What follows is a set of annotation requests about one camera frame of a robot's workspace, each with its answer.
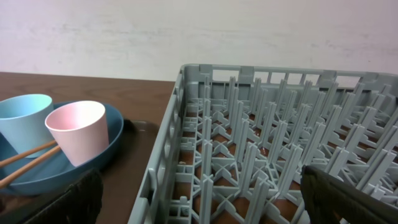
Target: gray plastic dish rack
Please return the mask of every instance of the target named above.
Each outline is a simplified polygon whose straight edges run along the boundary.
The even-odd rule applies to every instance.
[[[309,164],[398,207],[397,86],[386,73],[184,65],[129,223],[309,223]]]

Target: wall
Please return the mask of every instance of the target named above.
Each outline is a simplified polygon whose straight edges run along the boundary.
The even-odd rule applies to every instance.
[[[1,0],[0,70],[174,81],[185,63],[398,74],[396,0]]]

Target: wooden stick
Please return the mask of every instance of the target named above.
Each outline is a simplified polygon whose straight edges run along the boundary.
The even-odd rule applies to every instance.
[[[34,148],[34,149],[31,149],[31,150],[29,150],[29,151],[23,152],[23,153],[18,154],[18,155],[16,155],[16,156],[12,156],[12,157],[10,157],[10,158],[8,158],[8,159],[5,159],[5,160],[3,160],[3,161],[0,161],[0,168],[6,166],[6,165],[8,165],[8,164],[12,164],[13,162],[15,162],[15,161],[17,161],[17,160],[19,160],[19,159],[25,158],[25,157],[27,157],[27,156],[29,156],[29,155],[35,153],[35,152],[39,152],[39,151],[41,151],[41,150],[43,150],[43,149],[45,149],[45,148],[47,148],[47,147],[50,147],[50,146],[52,146],[52,145],[54,145],[54,144],[56,144],[55,140],[50,141],[50,142],[47,142],[47,143],[45,143],[45,144],[42,145],[42,146],[36,147],[36,148]]]
[[[0,189],[5,188],[9,185],[13,180],[17,179],[22,174],[26,173],[31,168],[35,167],[37,164],[43,162],[44,160],[48,159],[49,157],[53,156],[60,150],[60,146],[55,146],[45,154],[42,154],[40,157],[34,159],[32,162],[24,165],[23,167],[19,168],[17,171],[13,172],[12,174],[8,175],[3,180],[0,180]]]

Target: blue bowl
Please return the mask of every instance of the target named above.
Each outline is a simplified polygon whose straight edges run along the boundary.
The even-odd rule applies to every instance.
[[[54,104],[54,109],[72,102]],[[106,109],[106,121],[108,123],[109,146],[100,155],[92,158],[84,164],[74,167],[65,154],[60,151],[50,159],[35,166],[18,179],[14,180],[7,188],[0,189],[2,194],[13,195],[37,195],[59,189],[79,178],[80,174],[92,168],[102,168],[113,156],[120,146],[120,137],[123,130],[123,117],[120,112],[111,105],[104,104]],[[0,134],[0,161],[15,156],[17,152]],[[12,164],[0,168],[0,179],[28,164],[33,159],[20,159]]]

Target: light blue cup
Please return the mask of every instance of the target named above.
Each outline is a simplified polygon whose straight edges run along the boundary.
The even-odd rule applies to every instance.
[[[0,133],[19,154],[41,146],[53,140],[44,124],[53,110],[51,97],[43,94],[6,99],[0,102]],[[27,157],[35,158],[46,151],[48,149]]]

